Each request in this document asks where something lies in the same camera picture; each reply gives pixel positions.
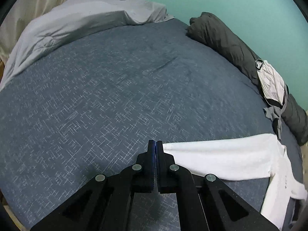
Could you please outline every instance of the black cloth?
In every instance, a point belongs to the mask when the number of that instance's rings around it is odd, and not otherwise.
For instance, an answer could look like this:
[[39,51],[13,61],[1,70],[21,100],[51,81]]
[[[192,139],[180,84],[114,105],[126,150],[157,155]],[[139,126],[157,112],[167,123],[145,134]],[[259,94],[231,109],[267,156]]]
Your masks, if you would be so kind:
[[[198,18],[190,19],[187,35],[211,47],[230,63],[236,66],[263,95],[255,61],[259,59],[236,34],[234,34],[217,16],[203,12]],[[281,115],[298,144],[302,146],[308,141],[308,116],[289,94],[284,113]]]

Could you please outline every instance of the mattress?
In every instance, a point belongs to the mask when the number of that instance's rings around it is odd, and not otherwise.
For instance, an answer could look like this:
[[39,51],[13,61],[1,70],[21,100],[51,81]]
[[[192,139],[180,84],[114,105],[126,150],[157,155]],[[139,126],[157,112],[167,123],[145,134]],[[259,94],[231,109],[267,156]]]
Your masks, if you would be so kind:
[[[273,133],[257,88],[186,28],[172,19],[89,35],[0,92],[0,188],[26,228],[96,174],[134,164],[150,139]],[[300,147],[284,122],[281,136],[302,182]],[[225,183],[261,209],[268,178]],[[175,195],[136,194],[131,220],[131,230],[180,230]]]

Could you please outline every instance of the wall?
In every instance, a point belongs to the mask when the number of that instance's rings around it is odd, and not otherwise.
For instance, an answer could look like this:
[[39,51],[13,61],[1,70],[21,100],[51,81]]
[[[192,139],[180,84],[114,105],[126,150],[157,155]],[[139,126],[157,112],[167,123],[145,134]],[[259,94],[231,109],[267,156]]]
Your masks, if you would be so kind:
[[308,109],[308,23],[293,0],[152,0],[185,23],[202,11],[217,15],[281,74]]

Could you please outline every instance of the beige curtain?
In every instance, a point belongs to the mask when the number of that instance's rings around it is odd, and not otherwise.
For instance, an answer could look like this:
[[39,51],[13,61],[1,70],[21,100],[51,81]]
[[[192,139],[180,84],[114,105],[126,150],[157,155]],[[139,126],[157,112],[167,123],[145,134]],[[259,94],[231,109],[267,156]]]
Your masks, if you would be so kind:
[[30,21],[66,0],[17,0],[0,26],[0,59],[6,64],[18,38]]

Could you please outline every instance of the metal screw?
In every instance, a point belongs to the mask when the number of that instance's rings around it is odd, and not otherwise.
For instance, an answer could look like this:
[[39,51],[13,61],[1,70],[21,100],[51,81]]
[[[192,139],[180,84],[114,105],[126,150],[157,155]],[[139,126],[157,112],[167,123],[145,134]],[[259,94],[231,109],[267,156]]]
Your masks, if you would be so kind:
[[97,175],[97,176],[95,176],[95,180],[96,181],[103,181],[104,179],[105,179],[104,175]]
[[212,174],[208,174],[208,175],[206,176],[206,179],[207,179],[208,181],[215,181],[215,180],[216,180],[216,176],[215,176],[215,175],[212,175]]
[[176,164],[173,164],[173,165],[171,165],[170,166],[170,169],[172,170],[172,171],[177,171],[177,170],[179,170],[179,166],[178,165],[176,165]]
[[135,170],[135,171],[138,171],[142,168],[142,166],[140,164],[135,164],[132,166],[132,169]]

